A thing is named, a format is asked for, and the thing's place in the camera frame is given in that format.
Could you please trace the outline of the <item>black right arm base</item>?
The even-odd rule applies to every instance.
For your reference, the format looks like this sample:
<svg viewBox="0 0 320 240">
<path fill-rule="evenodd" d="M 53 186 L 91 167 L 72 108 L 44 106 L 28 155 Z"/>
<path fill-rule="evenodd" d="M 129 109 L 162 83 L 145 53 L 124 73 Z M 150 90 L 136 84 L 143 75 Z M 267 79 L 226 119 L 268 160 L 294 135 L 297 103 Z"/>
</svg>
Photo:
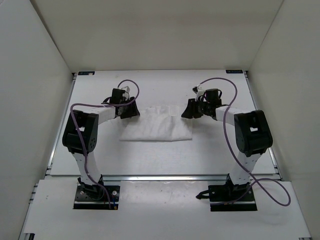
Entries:
<svg viewBox="0 0 320 240">
<path fill-rule="evenodd" d="M 258 210 L 255 195 L 249 182 L 233 184 L 227 175 L 225 184 L 208 185 L 200 192 L 198 200 L 209 199 L 211 212 L 255 212 Z"/>
</svg>

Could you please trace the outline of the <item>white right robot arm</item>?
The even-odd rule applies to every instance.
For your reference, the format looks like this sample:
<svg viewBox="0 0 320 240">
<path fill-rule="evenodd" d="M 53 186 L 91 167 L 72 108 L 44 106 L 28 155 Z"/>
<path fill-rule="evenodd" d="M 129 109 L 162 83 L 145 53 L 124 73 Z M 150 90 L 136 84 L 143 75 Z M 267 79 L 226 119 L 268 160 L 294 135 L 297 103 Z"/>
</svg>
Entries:
<svg viewBox="0 0 320 240">
<path fill-rule="evenodd" d="M 222 91 L 217 88 L 203 90 L 194 87 L 192 91 L 195 97 L 188 100 L 182 118 L 209 116 L 234 127 L 238 155 L 235 167 L 227 176 L 228 185 L 224 187 L 224 195 L 229 200 L 236 200 L 242 195 L 242 188 L 250 184 L 250 174 L 258 159 L 273 144 L 265 113 L 262 110 L 244 111 L 222 104 Z"/>
</svg>

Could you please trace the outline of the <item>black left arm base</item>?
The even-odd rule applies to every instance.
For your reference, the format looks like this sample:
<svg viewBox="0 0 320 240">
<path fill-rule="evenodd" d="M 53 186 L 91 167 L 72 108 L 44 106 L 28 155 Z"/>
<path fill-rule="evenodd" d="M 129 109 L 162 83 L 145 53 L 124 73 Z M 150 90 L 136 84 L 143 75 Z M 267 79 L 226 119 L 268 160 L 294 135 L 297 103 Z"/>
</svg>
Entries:
<svg viewBox="0 0 320 240">
<path fill-rule="evenodd" d="M 74 210 L 111 210 L 119 209 L 120 185 L 104 185 L 108 192 L 98 185 L 88 185 L 77 179 L 77 188 L 74 197 Z"/>
</svg>

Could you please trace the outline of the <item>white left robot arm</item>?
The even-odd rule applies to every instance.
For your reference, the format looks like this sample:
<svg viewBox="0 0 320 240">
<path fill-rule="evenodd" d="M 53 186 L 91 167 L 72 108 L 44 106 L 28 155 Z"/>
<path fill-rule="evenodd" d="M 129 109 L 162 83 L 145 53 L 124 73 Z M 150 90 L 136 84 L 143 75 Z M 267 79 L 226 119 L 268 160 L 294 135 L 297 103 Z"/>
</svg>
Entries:
<svg viewBox="0 0 320 240">
<path fill-rule="evenodd" d="M 87 186 L 86 191 L 93 199 L 101 198 L 105 192 L 94 155 L 99 125 L 116 118 L 130 119 L 139 115 L 136 98 L 130 96 L 128 86 L 114 88 L 111 96 L 100 105 L 71 105 L 62 144 L 75 158 L 80 171 L 79 183 Z"/>
</svg>

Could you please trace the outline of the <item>white pleated skirt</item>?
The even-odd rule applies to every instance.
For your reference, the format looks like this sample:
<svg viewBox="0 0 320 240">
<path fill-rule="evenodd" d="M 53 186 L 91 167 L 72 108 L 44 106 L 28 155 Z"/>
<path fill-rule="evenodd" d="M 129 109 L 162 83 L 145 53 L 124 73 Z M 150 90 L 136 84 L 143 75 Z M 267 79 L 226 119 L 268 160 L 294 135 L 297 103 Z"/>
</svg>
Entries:
<svg viewBox="0 0 320 240">
<path fill-rule="evenodd" d="M 119 140 L 130 142 L 176 142 L 193 139 L 193 121 L 182 118 L 180 105 L 150 106 L 140 116 L 127 118 Z"/>
</svg>

